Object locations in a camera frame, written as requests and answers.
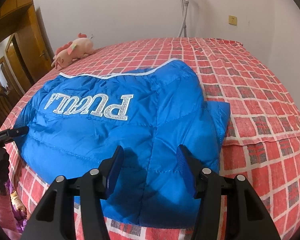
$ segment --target metal screw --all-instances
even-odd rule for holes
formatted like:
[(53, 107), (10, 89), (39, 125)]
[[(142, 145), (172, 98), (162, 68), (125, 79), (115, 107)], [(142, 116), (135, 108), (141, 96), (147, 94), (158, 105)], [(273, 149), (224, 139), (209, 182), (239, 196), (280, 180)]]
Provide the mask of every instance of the metal screw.
[(65, 179), (65, 177), (64, 176), (58, 176), (57, 178), (56, 178), (56, 182), (62, 182), (62, 181), (64, 181), (64, 179)]
[(99, 174), (99, 170), (98, 170), (98, 169), (92, 169), (92, 170), (90, 171), (90, 174), (91, 174), (91, 175), (97, 175), (97, 174)]
[(243, 176), (243, 175), (241, 175), (241, 174), (239, 174), (239, 175), (237, 176), (237, 179), (238, 179), (239, 181), (245, 181), (245, 180), (246, 180), (246, 177)]
[(211, 170), (209, 168), (203, 168), (202, 169), (202, 173), (203, 174), (210, 174), (211, 173)]

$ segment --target white trim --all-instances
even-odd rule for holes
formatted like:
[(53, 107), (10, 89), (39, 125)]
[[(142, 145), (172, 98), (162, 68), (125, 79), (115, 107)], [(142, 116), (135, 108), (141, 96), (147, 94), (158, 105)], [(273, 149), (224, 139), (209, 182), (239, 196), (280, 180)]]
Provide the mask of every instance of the white trim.
[(149, 74), (152, 74), (153, 72), (155, 72), (157, 69), (163, 67), (164, 65), (167, 65), (168, 63), (174, 61), (174, 60), (179, 60), (178, 58), (171, 58), (168, 61), (166, 61), (165, 63), (161, 64), (160, 66), (148, 71), (148, 72), (143, 72), (143, 73), (116, 73), (110, 76), (98, 76), (98, 75), (93, 75), (93, 74), (80, 74), (77, 76), (69, 76), (67, 74), (64, 74), (62, 72), (59, 73), (60, 76), (66, 77), (66, 78), (74, 78), (74, 77), (78, 77), (78, 76), (90, 76), (90, 77), (96, 77), (96, 78), (100, 78), (100, 79), (109, 79), (112, 77), (117, 77), (117, 76), (146, 76)]

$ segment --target electrical outlet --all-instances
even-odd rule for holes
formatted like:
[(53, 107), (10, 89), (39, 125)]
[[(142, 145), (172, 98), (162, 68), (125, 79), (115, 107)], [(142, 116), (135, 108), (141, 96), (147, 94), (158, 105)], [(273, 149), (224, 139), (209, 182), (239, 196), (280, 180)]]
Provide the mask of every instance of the electrical outlet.
[(236, 16), (229, 15), (229, 24), (238, 25), (238, 19)]

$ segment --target embroidered lettering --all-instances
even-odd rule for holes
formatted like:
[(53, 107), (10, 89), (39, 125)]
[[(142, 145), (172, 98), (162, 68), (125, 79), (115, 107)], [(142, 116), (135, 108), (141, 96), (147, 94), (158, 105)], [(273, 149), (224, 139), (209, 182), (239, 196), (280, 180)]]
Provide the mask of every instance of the embroidered lettering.
[(56, 94), (56, 93), (54, 93), (54, 94), (51, 95), (51, 97), (50, 97), (48, 103), (47, 103), (46, 106), (44, 107), (44, 110), (46, 110), (46, 109), (52, 104), (52, 102), (56, 99), (56, 97), (57, 97), (57, 94)]
[(82, 98), (80, 103), (74, 107), (71, 114), (78, 114), (78, 113), (87, 114), (89, 111), (90, 104), (92, 104), (92, 96), (87, 96), (85, 98)]
[(53, 110), (53, 112), (55, 114), (62, 114), (63, 113), (64, 109), (62, 111), (60, 109), (63, 107), (63, 105), (65, 104), (65, 102), (70, 98), (70, 96), (58, 93), (57, 97), (56, 97), (56, 100), (59, 100), (60, 98), (63, 98), (63, 99), (61, 100), (59, 106), (55, 110)]
[(109, 97), (106, 95), (106, 94), (97, 94), (95, 95), (93, 98), (94, 100), (97, 98), (97, 97), (101, 97), (101, 102), (99, 103), (97, 109), (95, 111), (92, 111), (90, 114), (92, 115), (95, 115), (95, 116), (100, 116), (102, 117), (102, 111), (103, 111), (103, 108), (105, 107), (106, 103), (108, 102), (108, 99)]
[[(128, 116), (126, 115), (126, 113), (127, 113), (127, 110), (128, 110), (130, 100), (132, 98), (133, 98), (133, 95), (122, 95), (121, 96), (121, 99), (123, 99), (122, 104), (121, 105), (112, 104), (112, 105), (107, 106), (105, 111), (104, 111), (104, 116), (106, 118), (127, 121)], [(114, 109), (119, 109), (118, 114), (113, 114), (112, 113), (112, 111)]]
[(63, 106), (63, 108), (61, 109), (62, 110), (65, 110), (67, 105), (70, 103), (71, 100), (74, 100), (74, 102), (72, 103), (72, 105), (68, 108), (67, 111), (65, 111), (63, 114), (66, 114), (66, 115), (70, 115), (71, 114), (71, 111), (75, 108), (75, 106), (77, 105), (77, 103), (79, 102), (80, 98), (74, 96), (74, 97), (71, 97), (68, 99), (67, 103)]

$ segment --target checkered bedspread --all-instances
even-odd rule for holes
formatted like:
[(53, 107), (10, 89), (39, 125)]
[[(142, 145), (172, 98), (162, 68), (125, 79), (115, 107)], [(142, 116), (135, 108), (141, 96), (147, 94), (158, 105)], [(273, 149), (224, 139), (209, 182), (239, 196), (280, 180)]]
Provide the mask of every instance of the checkered bedspread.
[[(300, 225), (300, 112), (274, 74), (241, 43), (221, 39), (168, 38), (126, 42), (103, 48), (63, 70), (68, 75), (106, 75), (156, 67), (179, 58), (198, 75), (207, 100), (231, 105), (231, 120), (220, 155), (220, 174), (244, 174), (267, 207), (283, 239)], [(13, 124), (29, 99), (58, 75), (45, 75), (19, 101), (2, 129)], [(48, 185), (26, 165), (15, 144), (9, 144), (10, 178), (22, 202), (32, 212)], [(225, 232), (222, 200), (219, 238)], [(115, 240), (186, 240), (190, 229), (155, 229), (106, 219)], [(80, 207), (75, 207), (77, 238), (83, 239)]]

